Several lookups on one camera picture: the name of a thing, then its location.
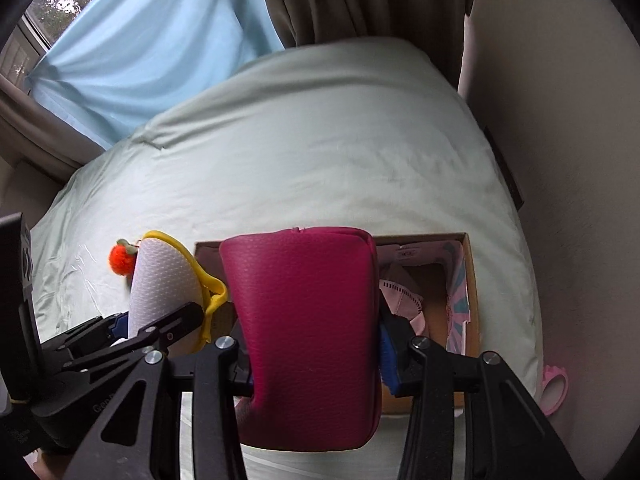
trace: magenta leather pouch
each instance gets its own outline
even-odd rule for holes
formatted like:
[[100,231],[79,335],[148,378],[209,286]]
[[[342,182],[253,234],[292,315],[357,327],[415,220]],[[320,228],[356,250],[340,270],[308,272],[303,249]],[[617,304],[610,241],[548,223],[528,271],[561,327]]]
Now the magenta leather pouch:
[[244,235],[220,245],[254,396],[240,440],[290,451],[360,447],[380,420],[378,264],[353,228]]

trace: wall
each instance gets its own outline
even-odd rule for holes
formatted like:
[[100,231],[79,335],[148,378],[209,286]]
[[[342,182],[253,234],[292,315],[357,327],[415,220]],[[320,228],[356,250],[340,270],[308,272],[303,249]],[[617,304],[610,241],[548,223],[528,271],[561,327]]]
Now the wall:
[[11,178],[11,174],[14,172],[14,168],[4,158],[0,156],[0,205],[4,197],[4,191],[6,190],[7,183]]
[[602,478],[640,424],[640,48],[609,0],[476,0],[461,93],[525,201],[552,422]]
[[7,180],[0,216],[21,212],[30,229],[45,215],[62,184],[26,162],[18,162]]

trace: open cardboard box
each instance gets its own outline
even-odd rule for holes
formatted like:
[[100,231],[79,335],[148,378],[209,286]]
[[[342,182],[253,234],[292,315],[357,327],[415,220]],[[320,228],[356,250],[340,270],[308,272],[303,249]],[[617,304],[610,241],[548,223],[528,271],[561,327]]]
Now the open cardboard box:
[[[402,265],[420,287],[422,314],[429,337],[448,351],[479,355],[478,295],[471,245],[466,233],[374,237],[380,266],[392,261]],[[195,257],[211,275],[226,283],[218,248],[222,242],[198,242]],[[226,335],[236,322],[232,300],[223,305],[212,322],[213,339]],[[383,413],[409,413],[411,398],[396,399],[383,386]],[[456,394],[455,405],[464,405]]]

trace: white mesh fabric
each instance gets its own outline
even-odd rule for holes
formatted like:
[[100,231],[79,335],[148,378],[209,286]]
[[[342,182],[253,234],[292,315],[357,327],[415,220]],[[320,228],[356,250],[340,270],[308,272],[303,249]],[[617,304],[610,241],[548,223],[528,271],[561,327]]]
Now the white mesh fabric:
[[129,337],[193,301],[202,306],[196,273],[180,252],[157,238],[140,243],[129,298]]

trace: light blue curtain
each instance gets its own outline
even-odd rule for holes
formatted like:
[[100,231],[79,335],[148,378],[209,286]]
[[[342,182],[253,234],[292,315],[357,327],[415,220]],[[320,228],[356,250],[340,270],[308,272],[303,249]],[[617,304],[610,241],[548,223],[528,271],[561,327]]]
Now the light blue curtain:
[[281,50],[264,0],[93,0],[31,72],[31,95],[109,148]]

